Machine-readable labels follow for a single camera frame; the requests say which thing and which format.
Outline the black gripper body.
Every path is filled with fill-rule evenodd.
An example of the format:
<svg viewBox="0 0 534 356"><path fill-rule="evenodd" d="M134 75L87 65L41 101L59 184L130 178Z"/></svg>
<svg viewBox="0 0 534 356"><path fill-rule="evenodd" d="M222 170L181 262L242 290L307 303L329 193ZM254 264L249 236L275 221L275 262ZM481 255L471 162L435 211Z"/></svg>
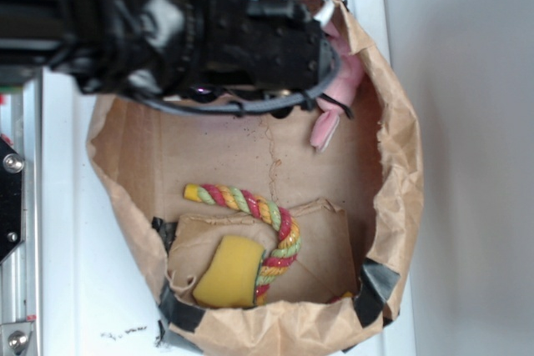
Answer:
<svg viewBox="0 0 534 356"><path fill-rule="evenodd" d="M298 0L209 0L201 80L221 86L308 89L333 54Z"/></svg>

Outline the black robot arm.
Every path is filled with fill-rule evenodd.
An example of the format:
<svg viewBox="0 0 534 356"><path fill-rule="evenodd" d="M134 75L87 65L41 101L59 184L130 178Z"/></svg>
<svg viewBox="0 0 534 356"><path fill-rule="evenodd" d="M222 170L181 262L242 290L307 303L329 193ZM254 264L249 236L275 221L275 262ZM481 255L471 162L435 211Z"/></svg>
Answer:
<svg viewBox="0 0 534 356"><path fill-rule="evenodd" d="M314 87L333 51L300 0L1 0L1 84L41 67L87 94L209 103Z"/></svg>

